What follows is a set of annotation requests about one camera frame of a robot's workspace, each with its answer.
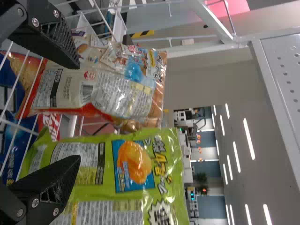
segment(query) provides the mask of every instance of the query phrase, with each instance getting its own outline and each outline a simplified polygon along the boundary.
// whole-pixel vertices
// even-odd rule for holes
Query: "snack bag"
[[[75,186],[51,224],[189,224],[183,163],[175,128],[52,142],[45,129],[28,151],[21,177],[70,155],[80,155]]]
[[[162,118],[166,53],[73,33],[81,68],[56,63],[35,83],[24,117],[40,112],[103,116],[116,125],[159,127]]]
[[[5,51],[0,53],[0,61],[3,60]],[[12,87],[15,83],[16,77],[19,74],[25,55],[15,52],[9,52],[2,69],[0,70],[0,114],[3,112],[4,106],[7,103],[8,96],[12,93]],[[25,98],[25,92],[30,90],[34,77],[37,73],[41,60],[28,56],[20,73],[19,80],[16,84],[12,97],[8,103],[3,118],[12,123],[17,124],[18,120],[15,119],[16,111],[18,111],[22,101]],[[44,70],[46,60],[41,64],[40,73]],[[29,130],[32,130],[35,124],[36,116],[25,118],[21,121],[20,125]],[[43,126],[49,126],[52,139],[59,140],[60,134],[58,131],[58,123],[60,116],[56,114],[39,115],[34,131],[39,133]],[[4,122],[0,122],[0,170],[2,170],[1,179],[4,184],[11,184],[16,181],[20,166],[27,148],[27,143],[30,141],[28,148],[33,144],[36,139],[35,135],[30,138],[30,133],[18,129],[14,141],[14,133],[16,128]]]

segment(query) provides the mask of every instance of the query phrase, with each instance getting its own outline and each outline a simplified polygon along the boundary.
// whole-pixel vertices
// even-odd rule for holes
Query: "ceiling light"
[[[249,208],[248,208],[247,204],[245,205],[245,209],[246,209],[246,215],[247,215],[248,225],[252,225],[251,217],[250,217],[250,212],[249,212]]]
[[[268,206],[266,204],[263,205],[263,211],[264,211],[264,215],[265,215],[266,220],[267,220],[267,225],[272,225],[269,209],[268,209]]]
[[[215,131],[215,129],[202,129],[201,132]]]
[[[230,214],[231,214],[231,221],[232,221],[232,225],[234,225],[234,218],[233,218],[233,208],[231,205],[229,205],[230,208]]]
[[[214,128],[215,128],[215,118],[214,118],[214,114],[211,114],[211,118],[212,118],[212,125],[214,125]]]
[[[229,109],[228,109],[228,104],[225,104],[225,108],[226,108],[226,113],[227,113],[227,118],[230,118],[230,114],[229,114]]]
[[[230,218],[229,218],[229,212],[228,212],[228,206],[227,205],[226,205],[226,214],[227,214],[228,225],[230,225]]]
[[[216,139],[216,146],[217,146],[217,155],[219,156],[220,153],[219,153],[219,145],[218,145],[218,140]]]
[[[239,161],[238,151],[236,150],[235,142],[233,142],[233,150],[234,150],[236,165],[238,167],[238,172],[240,173],[240,161]]]
[[[252,140],[251,140],[251,136],[250,136],[250,132],[249,132],[249,128],[248,128],[246,118],[244,118],[243,122],[244,122],[244,128],[245,128],[245,131],[246,131],[246,136],[247,136],[247,141],[248,141],[248,145],[249,145],[251,158],[252,158],[252,160],[254,160],[255,159],[255,153],[254,153],[253,144],[252,144]]]
[[[224,125],[223,125],[222,115],[220,115],[220,120],[221,120],[222,133],[223,133],[223,136],[225,136],[225,131],[224,131]]]
[[[225,182],[226,185],[228,184],[228,180],[227,180],[227,173],[226,173],[226,168],[225,168],[225,164],[223,163],[223,169],[224,169],[224,176],[225,176]]]
[[[227,155],[227,162],[228,162],[228,168],[229,168],[230,179],[233,180],[233,172],[232,172],[232,170],[231,170],[231,164],[230,164],[230,158],[229,158],[229,155]]]

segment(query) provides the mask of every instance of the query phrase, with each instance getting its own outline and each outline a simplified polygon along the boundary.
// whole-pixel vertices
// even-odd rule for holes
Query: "orange chip image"
[[[123,162],[127,162],[129,176],[135,183],[146,182],[147,176],[151,173],[152,164],[147,151],[141,145],[125,141],[119,149],[117,161],[117,166],[124,170]]]

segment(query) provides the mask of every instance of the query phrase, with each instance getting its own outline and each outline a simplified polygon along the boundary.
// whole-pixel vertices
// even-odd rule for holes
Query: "green snack bag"
[[[189,224],[175,128],[59,142],[45,128],[25,157],[21,177],[70,155],[81,156],[79,172],[52,225]]]

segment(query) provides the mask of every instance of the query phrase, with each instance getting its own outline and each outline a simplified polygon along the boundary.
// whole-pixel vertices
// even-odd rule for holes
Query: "barcode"
[[[93,85],[82,85],[82,103],[89,103],[90,96],[93,92]]]

